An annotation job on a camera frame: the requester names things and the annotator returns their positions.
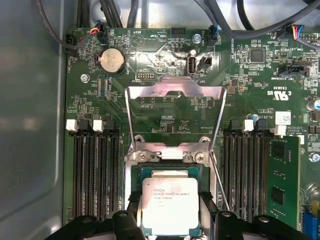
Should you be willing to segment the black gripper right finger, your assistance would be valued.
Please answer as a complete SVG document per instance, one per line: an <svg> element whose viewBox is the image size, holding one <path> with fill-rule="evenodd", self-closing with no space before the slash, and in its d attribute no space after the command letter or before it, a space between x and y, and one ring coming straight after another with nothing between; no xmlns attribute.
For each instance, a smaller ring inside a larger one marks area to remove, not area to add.
<svg viewBox="0 0 320 240"><path fill-rule="evenodd" d="M228 210L219 210L210 192L201 192L201 205L208 216L208 240L309 240L310 237L268 215L258 215L251 222Z"/></svg>

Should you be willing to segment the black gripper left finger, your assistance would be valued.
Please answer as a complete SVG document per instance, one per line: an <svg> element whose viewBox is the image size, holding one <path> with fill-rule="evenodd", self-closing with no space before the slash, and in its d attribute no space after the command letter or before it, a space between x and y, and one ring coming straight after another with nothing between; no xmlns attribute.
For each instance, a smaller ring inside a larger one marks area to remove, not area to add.
<svg viewBox="0 0 320 240"><path fill-rule="evenodd" d="M126 210L99 221L94 216L79 216L59 230L61 240L144 240L137 224L138 205L142 194L133 192Z"/></svg>

